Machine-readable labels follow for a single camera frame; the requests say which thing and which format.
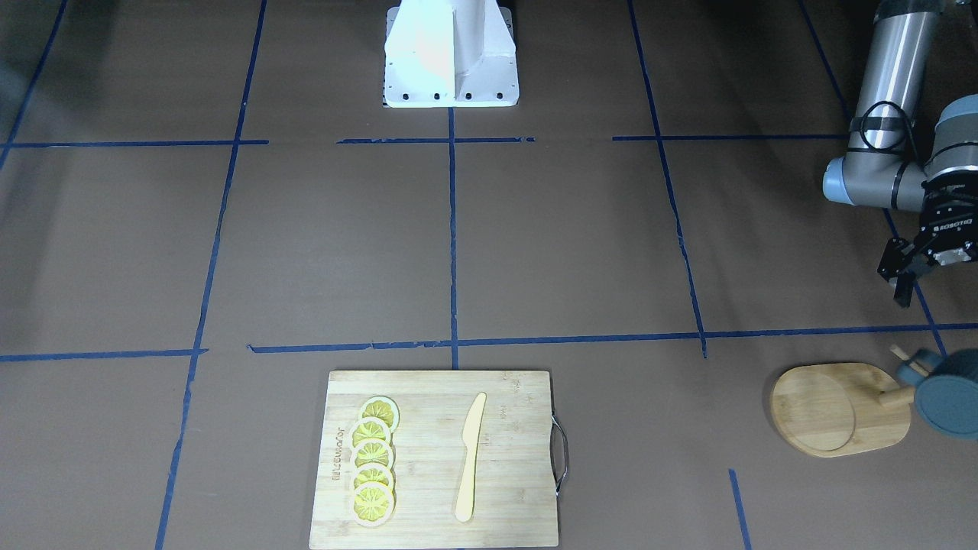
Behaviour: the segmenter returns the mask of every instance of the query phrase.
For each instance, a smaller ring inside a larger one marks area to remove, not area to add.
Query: knife handle
[[[460,522],[471,520],[472,508],[475,507],[475,450],[466,448],[466,464],[462,468],[459,498],[455,501],[455,519]]]

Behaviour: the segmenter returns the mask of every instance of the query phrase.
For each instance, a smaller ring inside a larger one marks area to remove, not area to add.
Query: blue cup
[[[914,361],[931,368],[915,371]],[[978,349],[963,349],[947,359],[922,349],[897,369],[897,377],[916,387],[917,412],[938,432],[961,439],[978,439]]]

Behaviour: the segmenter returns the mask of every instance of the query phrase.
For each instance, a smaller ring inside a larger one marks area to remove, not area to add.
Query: wooden knife
[[[475,507],[475,453],[479,448],[479,429],[482,427],[482,411],[486,406],[486,393],[481,391],[472,402],[462,428],[462,443],[466,445],[466,464],[459,483],[459,498],[455,502],[455,519],[467,522],[472,519]]]

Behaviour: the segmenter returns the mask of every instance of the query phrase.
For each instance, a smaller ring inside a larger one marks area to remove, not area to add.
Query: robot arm
[[[978,259],[978,95],[951,103],[935,127],[934,155],[917,156],[911,116],[944,0],[883,0],[845,157],[828,164],[825,196],[838,203],[920,212],[920,232],[887,243],[878,273],[903,307],[916,279]],[[905,160],[907,144],[913,159]]]

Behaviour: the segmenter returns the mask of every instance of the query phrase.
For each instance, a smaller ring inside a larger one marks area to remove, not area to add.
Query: lime slice
[[[354,489],[372,481],[383,483],[390,487],[391,490],[394,489],[394,475],[390,472],[389,468],[382,464],[368,462],[357,468],[356,472],[353,473]]]
[[[367,481],[353,492],[353,515],[364,527],[377,527],[394,512],[394,492],[387,485]]]
[[[354,447],[364,439],[383,439],[390,443],[390,428],[380,418],[368,416],[361,418],[353,425],[353,428],[350,429],[350,438],[353,440]]]
[[[374,395],[360,407],[360,418],[371,416],[383,420],[392,432],[397,430],[397,425],[401,421],[401,412],[397,410],[397,404],[390,397],[383,395]]]
[[[394,449],[383,439],[364,439],[353,447],[353,464],[359,468],[368,462],[375,462],[390,468],[394,465]]]

